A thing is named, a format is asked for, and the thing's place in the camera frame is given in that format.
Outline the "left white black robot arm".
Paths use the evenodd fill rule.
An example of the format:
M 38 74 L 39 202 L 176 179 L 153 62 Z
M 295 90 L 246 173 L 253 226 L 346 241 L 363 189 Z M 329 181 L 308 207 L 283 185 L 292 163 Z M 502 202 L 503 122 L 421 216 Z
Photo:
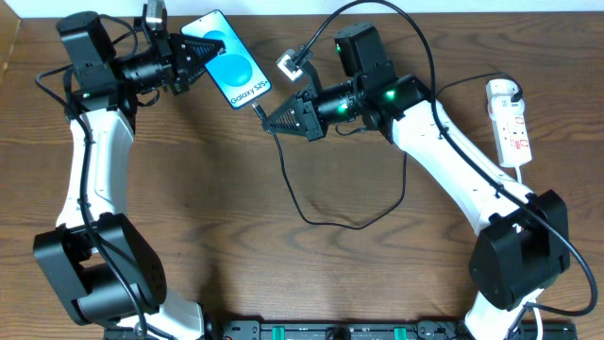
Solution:
M 74 151 L 65 203 L 54 229 L 35 237 L 35 260 L 72 321 L 108 339 L 220 339 L 202 306 L 168 286 L 159 255 L 128 219 L 126 181 L 141 96 L 187 92 L 225 44 L 169 32 L 166 10 L 149 3 L 126 24 L 146 50 L 119 55 L 105 20 L 81 11 L 57 23 L 70 60 L 59 103 Z

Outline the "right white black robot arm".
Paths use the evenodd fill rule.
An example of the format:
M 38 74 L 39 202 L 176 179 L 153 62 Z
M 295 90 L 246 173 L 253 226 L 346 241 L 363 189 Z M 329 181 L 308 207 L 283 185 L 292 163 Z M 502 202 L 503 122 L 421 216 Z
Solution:
M 478 288 L 463 324 L 474 339 L 503 339 L 521 314 L 570 264 L 568 217 L 554 192 L 534 194 L 501 171 L 451 122 L 416 76 L 398 76 L 369 23 L 334 38 L 346 81 L 323 87 L 306 53 L 288 50 L 277 67 L 309 86 L 264 121 L 270 133 L 325 137 L 360 118 L 415 158 L 460 207 L 478 239 L 469 273 Z

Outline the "blue screen Galaxy smartphone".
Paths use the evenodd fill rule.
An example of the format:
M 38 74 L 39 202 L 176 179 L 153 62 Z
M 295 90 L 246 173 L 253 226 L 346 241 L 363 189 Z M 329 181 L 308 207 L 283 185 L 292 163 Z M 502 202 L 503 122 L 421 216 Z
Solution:
M 220 10 L 183 26 L 181 32 L 197 38 L 222 41 L 224 52 L 206 64 L 207 72 L 228 105 L 238 110 L 272 89 L 272 84 Z

